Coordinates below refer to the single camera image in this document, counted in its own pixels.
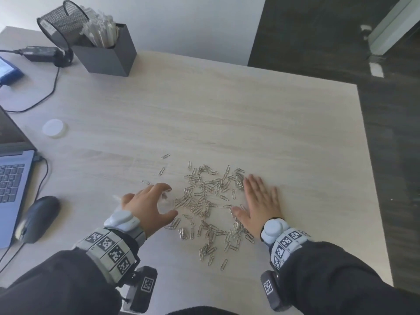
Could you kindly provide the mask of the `black mesh pen cup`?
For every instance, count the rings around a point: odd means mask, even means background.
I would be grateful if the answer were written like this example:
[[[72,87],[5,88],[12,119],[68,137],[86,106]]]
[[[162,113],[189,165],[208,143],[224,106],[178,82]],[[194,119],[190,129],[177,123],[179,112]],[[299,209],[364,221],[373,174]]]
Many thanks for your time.
[[[89,17],[80,6],[70,0],[37,18],[44,35],[58,48],[68,51],[80,38],[81,30]]]

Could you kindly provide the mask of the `black computer mouse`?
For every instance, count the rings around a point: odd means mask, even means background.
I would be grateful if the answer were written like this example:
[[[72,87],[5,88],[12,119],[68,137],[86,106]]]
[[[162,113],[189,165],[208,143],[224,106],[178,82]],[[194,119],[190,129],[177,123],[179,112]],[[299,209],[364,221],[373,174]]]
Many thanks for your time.
[[[55,196],[37,199],[16,228],[15,239],[21,243],[36,243],[52,225],[60,209],[60,200]]]

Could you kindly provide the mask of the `person's left hand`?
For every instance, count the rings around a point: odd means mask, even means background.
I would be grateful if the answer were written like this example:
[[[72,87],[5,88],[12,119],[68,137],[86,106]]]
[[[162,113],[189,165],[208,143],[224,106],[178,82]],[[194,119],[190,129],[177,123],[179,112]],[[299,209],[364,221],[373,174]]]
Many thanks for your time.
[[[146,239],[163,228],[157,226],[159,212],[157,202],[163,192],[171,191],[171,189],[171,186],[166,183],[158,183],[149,185],[136,194],[129,193],[122,196],[122,209],[130,211],[140,220],[140,227],[143,229]]]

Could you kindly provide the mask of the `white round lid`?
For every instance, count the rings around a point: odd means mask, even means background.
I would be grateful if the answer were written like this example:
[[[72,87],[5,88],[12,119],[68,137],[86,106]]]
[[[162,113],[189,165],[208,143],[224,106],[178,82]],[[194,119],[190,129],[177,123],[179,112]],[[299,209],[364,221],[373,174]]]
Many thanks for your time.
[[[59,119],[51,119],[45,122],[42,127],[42,133],[50,138],[63,137],[67,130],[67,124]]]

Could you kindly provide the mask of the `white right wrist tracker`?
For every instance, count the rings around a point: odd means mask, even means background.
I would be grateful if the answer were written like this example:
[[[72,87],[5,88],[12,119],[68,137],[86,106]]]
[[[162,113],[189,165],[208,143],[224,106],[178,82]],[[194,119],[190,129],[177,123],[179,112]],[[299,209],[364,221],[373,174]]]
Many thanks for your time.
[[[268,220],[260,233],[261,241],[268,247],[272,245],[276,239],[290,228],[289,224],[282,218],[274,217]]]

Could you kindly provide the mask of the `wrist marker band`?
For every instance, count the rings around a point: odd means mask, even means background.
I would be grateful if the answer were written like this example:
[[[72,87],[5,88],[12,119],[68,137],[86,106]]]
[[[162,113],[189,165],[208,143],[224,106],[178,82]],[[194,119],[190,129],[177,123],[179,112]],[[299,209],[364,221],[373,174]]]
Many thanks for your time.
[[[270,251],[270,264],[279,271],[293,252],[302,248],[302,244],[311,240],[311,236],[294,227],[290,227],[278,236]]]
[[[110,284],[127,285],[140,263],[139,248],[146,241],[144,231],[134,227],[124,232],[114,227],[97,228],[72,249],[81,249],[97,265]]]

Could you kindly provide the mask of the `clear plastic container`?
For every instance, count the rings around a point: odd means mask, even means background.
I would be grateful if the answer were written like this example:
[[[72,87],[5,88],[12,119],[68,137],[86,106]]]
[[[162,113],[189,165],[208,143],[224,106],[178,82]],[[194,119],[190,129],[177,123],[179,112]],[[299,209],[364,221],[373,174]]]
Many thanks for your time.
[[[118,203],[118,206],[115,209],[115,211],[122,210],[121,197],[114,194],[112,195],[112,198]],[[166,212],[166,211],[172,210],[174,206],[175,206],[175,197],[172,195],[171,191],[163,192],[157,202],[158,210],[162,212]]]

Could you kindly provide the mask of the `person's left forearm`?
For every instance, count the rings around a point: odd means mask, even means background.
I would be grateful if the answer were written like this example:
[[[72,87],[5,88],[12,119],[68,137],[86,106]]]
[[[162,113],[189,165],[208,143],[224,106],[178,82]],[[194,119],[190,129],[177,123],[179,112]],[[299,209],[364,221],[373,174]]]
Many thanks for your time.
[[[63,250],[0,293],[0,315],[118,315],[122,298],[81,249]]]

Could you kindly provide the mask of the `white door frame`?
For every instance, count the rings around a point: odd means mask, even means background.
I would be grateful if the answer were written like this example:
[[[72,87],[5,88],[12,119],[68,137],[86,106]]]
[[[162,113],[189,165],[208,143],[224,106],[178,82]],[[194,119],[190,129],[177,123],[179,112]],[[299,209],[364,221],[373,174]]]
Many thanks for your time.
[[[370,53],[383,56],[420,21],[420,0],[399,0],[368,36]]]

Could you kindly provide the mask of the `dark grey square box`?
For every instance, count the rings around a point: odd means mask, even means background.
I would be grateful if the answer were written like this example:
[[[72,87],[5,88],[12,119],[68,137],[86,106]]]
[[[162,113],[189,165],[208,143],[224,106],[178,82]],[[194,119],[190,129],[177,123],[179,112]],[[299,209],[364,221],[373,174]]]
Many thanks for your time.
[[[117,24],[119,36],[110,48],[94,47],[86,36],[81,36],[72,50],[88,72],[128,77],[137,51],[126,24]]]

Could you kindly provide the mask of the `black power adapter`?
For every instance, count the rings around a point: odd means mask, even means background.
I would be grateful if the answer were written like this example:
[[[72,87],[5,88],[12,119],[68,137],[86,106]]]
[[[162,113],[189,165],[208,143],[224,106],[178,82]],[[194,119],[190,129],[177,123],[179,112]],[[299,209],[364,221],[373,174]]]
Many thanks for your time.
[[[27,46],[20,50],[22,56],[35,63],[53,63],[63,52],[57,47]]]

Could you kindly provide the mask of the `left wrist marker band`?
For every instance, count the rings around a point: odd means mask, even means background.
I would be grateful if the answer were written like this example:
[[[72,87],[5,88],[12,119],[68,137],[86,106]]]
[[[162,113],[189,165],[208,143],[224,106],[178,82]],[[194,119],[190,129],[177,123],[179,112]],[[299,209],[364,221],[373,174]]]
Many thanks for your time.
[[[97,265],[110,284],[127,285],[140,263],[139,248],[146,241],[144,231],[134,227],[124,232],[114,227],[97,228],[72,249],[81,249]]]

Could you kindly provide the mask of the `white wrist tracker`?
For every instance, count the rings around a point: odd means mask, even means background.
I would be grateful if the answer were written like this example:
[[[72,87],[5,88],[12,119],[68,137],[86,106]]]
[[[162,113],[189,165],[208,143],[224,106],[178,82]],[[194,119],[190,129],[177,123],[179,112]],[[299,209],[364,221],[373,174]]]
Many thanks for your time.
[[[260,233],[261,241],[268,247],[272,245],[276,239],[290,228],[289,224],[282,218],[274,217],[268,220]]]
[[[127,210],[113,212],[103,223],[103,226],[106,228],[114,228],[124,233],[139,229],[139,225],[140,220]]]

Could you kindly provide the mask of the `person's right hand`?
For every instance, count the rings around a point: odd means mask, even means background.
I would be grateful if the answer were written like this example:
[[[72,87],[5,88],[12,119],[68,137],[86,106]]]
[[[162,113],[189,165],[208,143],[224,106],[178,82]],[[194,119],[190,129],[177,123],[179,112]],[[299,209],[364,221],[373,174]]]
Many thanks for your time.
[[[252,176],[244,178],[244,193],[248,204],[248,224],[242,224],[255,238],[260,238],[264,224],[274,217],[283,218],[281,207],[272,207],[270,204],[270,189],[263,182],[263,198],[257,200],[252,189]]]

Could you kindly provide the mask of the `right wrist marker band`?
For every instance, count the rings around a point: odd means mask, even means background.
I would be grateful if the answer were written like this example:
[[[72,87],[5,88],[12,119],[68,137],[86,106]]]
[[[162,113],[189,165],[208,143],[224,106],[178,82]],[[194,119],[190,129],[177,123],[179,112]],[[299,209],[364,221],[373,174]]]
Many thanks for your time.
[[[311,236],[294,227],[290,227],[278,236],[270,251],[270,264],[279,271],[293,252],[302,248],[302,244],[311,240]]]

